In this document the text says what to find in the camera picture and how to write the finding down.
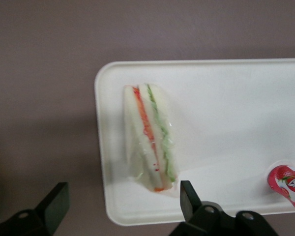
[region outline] plastic tray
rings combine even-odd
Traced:
[[[179,198],[128,176],[123,87],[166,91],[179,179],[226,213],[295,212],[266,183],[271,167],[295,166],[295,59],[113,62],[95,79],[106,210],[119,225],[182,221]]]

